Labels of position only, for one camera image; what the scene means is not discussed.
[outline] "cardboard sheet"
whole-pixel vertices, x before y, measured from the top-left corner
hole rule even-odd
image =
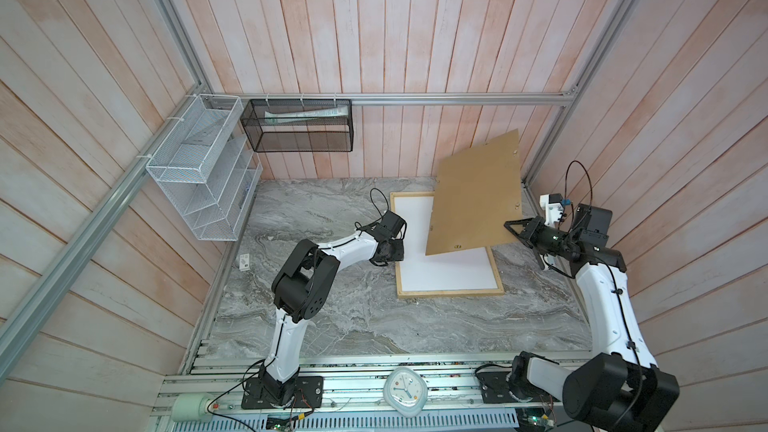
[[[490,248],[425,255],[432,192],[393,192],[390,197],[392,210],[408,224],[405,258],[395,265],[399,298],[504,294]]]
[[[513,242],[504,222],[522,218],[521,194],[517,130],[444,158],[426,254]]]

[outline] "gray marble surface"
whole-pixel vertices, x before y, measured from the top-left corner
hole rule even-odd
[[[240,254],[209,337],[208,358],[258,358],[274,328],[270,286],[302,238],[328,242],[378,218],[369,190],[433,190],[434,178],[342,178],[264,181],[258,185]],[[532,215],[524,200],[523,212]],[[538,269],[519,242],[493,248],[505,294],[400,300],[395,268],[359,262],[341,271],[306,331],[301,355],[589,350],[589,326],[565,278]]]

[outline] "black mesh basket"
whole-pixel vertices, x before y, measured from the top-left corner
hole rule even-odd
[[[256,152],[352,151],[350,100],[252,99],[240,121]]]

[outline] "wooden wall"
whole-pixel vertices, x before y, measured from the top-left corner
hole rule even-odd
[[[641,0],[533,183],[613,211],[665,430],[768,427],[767,103],[768,0]]]
[[[194,84],[153,0],[0,0],[3,322]],[[148,183],[0,388],[4,430],[142,430],[220,245]]]
[[[617,0],[173,0],[218,92],[559,92]],[[353,111],[347,153],[267,153],[264,177],[435,175],[520,130],[524,168],[557,107]]]

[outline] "clock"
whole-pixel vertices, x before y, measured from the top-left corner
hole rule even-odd
[[[427,402],[427,383],[408,367],[398,367],[384,383],[384,400],[400,414],[415,417]]]

